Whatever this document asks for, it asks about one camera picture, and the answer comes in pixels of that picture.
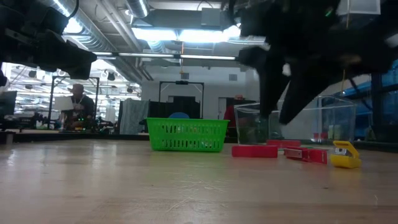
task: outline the table surface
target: table surface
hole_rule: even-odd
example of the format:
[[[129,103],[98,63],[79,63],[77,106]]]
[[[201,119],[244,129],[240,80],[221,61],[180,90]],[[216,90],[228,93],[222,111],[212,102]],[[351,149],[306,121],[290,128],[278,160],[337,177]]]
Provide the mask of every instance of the table surface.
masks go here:
[[[1,223],[397,223],[398,154],[361,169],[147,141],[72,140],[0,151]]]

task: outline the wall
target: wall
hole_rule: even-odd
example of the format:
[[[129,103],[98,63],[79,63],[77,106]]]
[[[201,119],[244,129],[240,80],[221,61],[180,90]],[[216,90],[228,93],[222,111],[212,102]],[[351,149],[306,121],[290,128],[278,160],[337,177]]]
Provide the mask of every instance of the wall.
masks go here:
[[[152,82],[142,83],[142,100],[159,100],[159,82],[180,80],[180,67],[147,67],[147,71],[154,77]],[[184,72],[190,74],[190,82],[204,82],[204,108],[203,118],[218,118],[218,98],[234,97],[246,94],[246,72],[239,68],[217,68],[210,69],[202,67],[185,67]],[[229,81],[229,74],[237,74],[238,80]],[[196,101],[201,101],[201,85],[176,85],[162,84],[161,102],[166,102],[169,96],[194,96]]]

